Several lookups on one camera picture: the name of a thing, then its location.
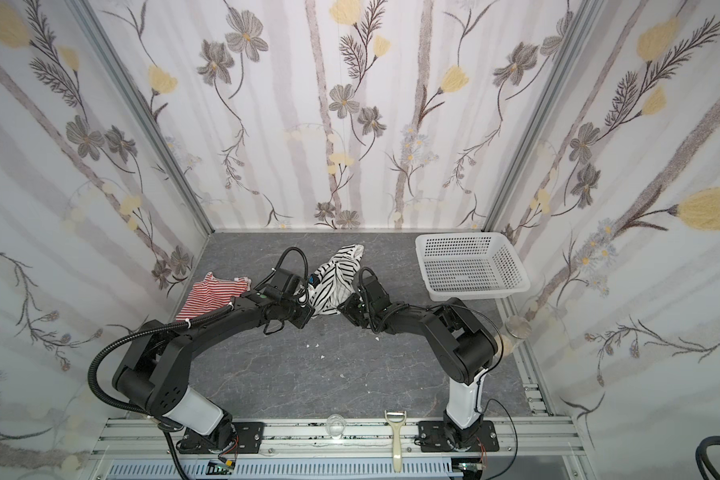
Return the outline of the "black white striped tank top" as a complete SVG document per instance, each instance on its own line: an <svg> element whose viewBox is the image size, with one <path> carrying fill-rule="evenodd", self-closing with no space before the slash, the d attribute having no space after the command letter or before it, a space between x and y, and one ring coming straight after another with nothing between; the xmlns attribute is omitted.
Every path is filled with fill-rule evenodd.
<svg viewBox="0 0 720 480"><path fill-rule="evenodd" d="M360 270L365 247L362 244L340 248L313 273L322 277L316 295L309 299L315 315L336 315L338 306L353 292L352 282Z"/></svg>

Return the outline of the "red white striped tank top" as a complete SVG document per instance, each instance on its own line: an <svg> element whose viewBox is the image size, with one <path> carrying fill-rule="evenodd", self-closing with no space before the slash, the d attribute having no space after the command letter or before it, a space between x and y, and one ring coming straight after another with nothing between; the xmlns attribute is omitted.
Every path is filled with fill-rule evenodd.
<svg viewBox="0 0 720 480"><path fill-rule="evenodd" d="M192 286L187 299L176 315L176 320L194 319L229 305L236 298L248 292L250 287L251 279L248 277L226 280L219 279L209 272L202 281L196 282Z"/></svg>

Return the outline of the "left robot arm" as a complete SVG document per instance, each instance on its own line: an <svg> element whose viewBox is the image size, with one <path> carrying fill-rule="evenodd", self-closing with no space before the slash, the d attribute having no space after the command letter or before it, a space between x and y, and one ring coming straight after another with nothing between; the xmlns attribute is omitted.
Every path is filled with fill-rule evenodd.
<svg viewBox="0 0 720 480"><path fill-rule="evenodd" d="M266 336L291 324L303 329L315 314L309 300L309 269L287 270L284 262L302 249L286 248L252 290L222 307L169 323L150 321L104 347L91 361L87 382L102 403L148 416L166 432L182 430L210 453L239 443L232 415L191 385L194 362L232 337L259 329Z"/></svg>

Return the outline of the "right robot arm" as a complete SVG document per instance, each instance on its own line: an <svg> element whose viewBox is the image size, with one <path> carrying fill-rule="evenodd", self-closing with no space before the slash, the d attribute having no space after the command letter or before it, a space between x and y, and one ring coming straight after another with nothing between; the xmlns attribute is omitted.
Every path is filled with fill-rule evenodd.
<svg viewBox="0 0 720 480"><path fill-rule="evenodd" d="M476 311L456 297L427 307L394 302L369 267L360 268L352 293L338 310L353 325L376 334L425 338L450 379L443 442L454 450L467 450L478 441L484 420L482 380L504 348Z"/></svg>

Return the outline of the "white plastic basket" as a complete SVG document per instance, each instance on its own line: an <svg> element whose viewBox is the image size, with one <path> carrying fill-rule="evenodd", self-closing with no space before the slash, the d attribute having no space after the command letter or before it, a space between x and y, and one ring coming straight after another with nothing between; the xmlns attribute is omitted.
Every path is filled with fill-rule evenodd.
<svg viewBox="0 0 720 480"><path fill-rule="evenodd" d="M420 235L415 249L428 295L435 302L506 298L530 289L530 279L501 233Z"/></svg>

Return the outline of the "cream vegetable peeler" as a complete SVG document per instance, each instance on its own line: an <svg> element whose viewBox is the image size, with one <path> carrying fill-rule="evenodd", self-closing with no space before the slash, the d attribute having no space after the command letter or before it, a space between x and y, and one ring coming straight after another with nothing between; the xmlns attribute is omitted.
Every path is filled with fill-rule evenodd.
<svg viewBox="0 0 720 480"><path fill-rule="evenodd" d="M392 431L393 471L399 474L403 470L401 430L406 425L407 413L405 411L386 411L384 417Z"/></svg>

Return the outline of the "clear glass cup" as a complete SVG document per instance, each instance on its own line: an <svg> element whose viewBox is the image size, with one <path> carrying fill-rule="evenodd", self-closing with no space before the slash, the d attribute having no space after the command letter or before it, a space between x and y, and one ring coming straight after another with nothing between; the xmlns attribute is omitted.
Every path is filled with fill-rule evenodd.
<svg viewBox="0 0 720 480"><path fill-rule="evenodd" d="M346 425L346 419L339 414L331 414L325 422L326 432L333 440L343 438Z"/></svg>

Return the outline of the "glass jar with lid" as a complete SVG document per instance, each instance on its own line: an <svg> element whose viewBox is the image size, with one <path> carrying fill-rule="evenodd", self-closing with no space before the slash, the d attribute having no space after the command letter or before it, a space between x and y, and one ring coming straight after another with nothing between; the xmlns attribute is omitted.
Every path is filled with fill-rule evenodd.
<svg viewBox="0 0 720 480"><path fill-rule="evenodd" d="M513 315L503 322L494 336L497 343L497 356L505 358L522 344L531 334L531 325L522 316Z"/></svg>

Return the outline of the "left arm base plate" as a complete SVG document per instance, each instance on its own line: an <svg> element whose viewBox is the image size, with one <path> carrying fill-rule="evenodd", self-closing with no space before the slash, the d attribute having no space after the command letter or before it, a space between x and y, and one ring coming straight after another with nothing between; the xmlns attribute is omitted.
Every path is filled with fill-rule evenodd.
<svg viewBox="0 0 720 480"><path fill-rule="evenodd" d="M257 454L264 427L264 422L222 420L208 435L186 428L176 448L182 454Z"/></svg>

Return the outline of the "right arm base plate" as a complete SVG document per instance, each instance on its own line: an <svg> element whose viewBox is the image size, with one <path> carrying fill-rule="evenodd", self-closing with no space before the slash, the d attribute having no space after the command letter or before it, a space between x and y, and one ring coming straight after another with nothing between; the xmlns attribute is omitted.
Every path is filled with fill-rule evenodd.
<svg viewBox="0 0 720 480"><path fill-rule="evenodd" d="M445 421L418 422L414 444L424 453L476 452L500 450L498 436L491 421L476 422L467 429Z"/></svg>

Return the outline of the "aluminium front rail frame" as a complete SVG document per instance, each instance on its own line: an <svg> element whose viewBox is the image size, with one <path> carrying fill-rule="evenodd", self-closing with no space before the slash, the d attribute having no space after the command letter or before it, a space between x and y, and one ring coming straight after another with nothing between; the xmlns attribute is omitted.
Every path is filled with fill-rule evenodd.
<svg viewBox="0 0 720 480"><path fill-rule="evenodd" d="M192 479L593 479L583 439L568 417L490 417L500 450L424 453L418 422L401 430L403 470L392 465L392 431L381 418L348 419L333 440L324 419L264 422L257 454L180 454Z"/></svg>

